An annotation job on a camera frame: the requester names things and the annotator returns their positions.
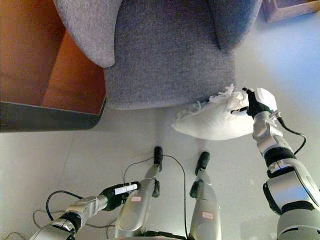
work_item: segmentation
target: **black foot sole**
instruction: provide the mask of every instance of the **black foot sole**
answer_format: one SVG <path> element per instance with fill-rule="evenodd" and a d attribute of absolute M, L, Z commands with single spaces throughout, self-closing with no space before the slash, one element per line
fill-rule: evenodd
<path fill-rule="evenodd" d="M 206 169 L 209 163 L 209 160 L 210 160 L 210 153 L 208 153 L 207 151 L 204 151 L 203 153 L 201 153 L 195 168 L 196 176 L 198 175 L 198 172 L 200 169 Z"/>
<path fill-rule="evenodd" d="M 159 164 L 160 172 L 162 170 L 162 160 L 164 159 L 164 152 L 160 146 L 156 146 L 153 150 L 153 163 Z"/>

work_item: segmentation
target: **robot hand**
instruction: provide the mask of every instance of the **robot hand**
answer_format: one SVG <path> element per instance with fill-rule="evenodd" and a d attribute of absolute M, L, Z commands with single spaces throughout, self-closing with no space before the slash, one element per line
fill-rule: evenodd
<path fill-rule="evenodd" d="M 107 205 L 103 209 L 104 211 L 112 211 L 119 207 L 121 204 L 125 203 L 129 192 L 140 188 L 140 183 L 133 181 L 130 183 L 117 184 L 103 190 L 100 195 L 107 198 Z"/>
<path fill-rule="evenodd" d="M 261 112 L 269 112 L 270 114 L 277 111 L 277 103 L 275 97 L 264 88 L 257 88 L 254 91 L 252 88 L 243 88 L 248 95 L 249 106 L 234 110 L 231 113 L 234 115 L 249 115 L 253 119 Z"/>

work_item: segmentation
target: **sticker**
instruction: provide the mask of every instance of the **sticker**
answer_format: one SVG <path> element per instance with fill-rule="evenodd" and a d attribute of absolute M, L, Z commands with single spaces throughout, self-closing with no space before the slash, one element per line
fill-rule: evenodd
<path fill-rule="evenodd" d="M 210 220 L 214 219 L 214 215 L 211 212 L 207 212 L 207 211 L 202 212 L 202 217 L 204 219 L 210 219 Z"/>
<path fill-rule="evenodd" d="M 142 197 L 140 196 L 133 196 L 131 198 L 131 202 L 141 202 Z"/>

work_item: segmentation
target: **upholstered fabric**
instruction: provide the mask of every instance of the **upholstered fabric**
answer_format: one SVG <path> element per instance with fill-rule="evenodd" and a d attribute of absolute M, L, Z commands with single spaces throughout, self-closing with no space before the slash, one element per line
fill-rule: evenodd
<path fill-rule="evenodd" d="M 206 0 L 124 0 L 105 79 L 112 108 L 165 107 L 224 92 L 234 58 L 217 48 Z"/>
<path fill-rule="evenodd" d="M 114 33 L 122 0 L 54 0 L 59 15 L 80 49 L 97 65 L 115 63 Z"/>
<path fill-rule="evenodd" d="M 230 52 L 243 41 L 261 4 L 261 0 L 54 2 L 78 46 L 105 68 L 107 105 L 122 110 L 202 101 L 224 92 L 235 83 Z"/>
<path fill-rule="evenodd" d="M 256 20 L 262 0 L 208 0 L 214 16 L 219 48 L 232 52 Z"/>

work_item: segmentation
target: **silver robot arm segment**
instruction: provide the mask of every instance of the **silver robot arm segment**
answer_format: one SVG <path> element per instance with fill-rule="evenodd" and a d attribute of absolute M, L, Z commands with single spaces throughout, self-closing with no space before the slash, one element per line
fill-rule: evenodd
<path fill-rule="evenodd" d="M 65 213 L 36 232 L 31 240 L 74 240 L 75 234 L 99 211 L 112 211 L 123 204 L 128 192 L 140 187 L 139 182 L 123 183 L 103 190 L 98 196 L 82 198 Z"/>
<path fill-rule="evenodd" d="M 80 199 L 70 205 L 62 216 L 36 232 L 31 240 L 74 240 L 74 235 L 107 204 L 108 199 L 104 195 Z"/>
<path fill-rule="evenodd" d="M 247 113 L 254 119 L 253 139 L 268 169 L 263 192 L 270 208 L 280 215 L 278 239 L 320 239 L 320 191 L 275 123 L 279 113 L 275 100 L 270 103 L 273 95 L 262 88 L 245 90 Z"/>

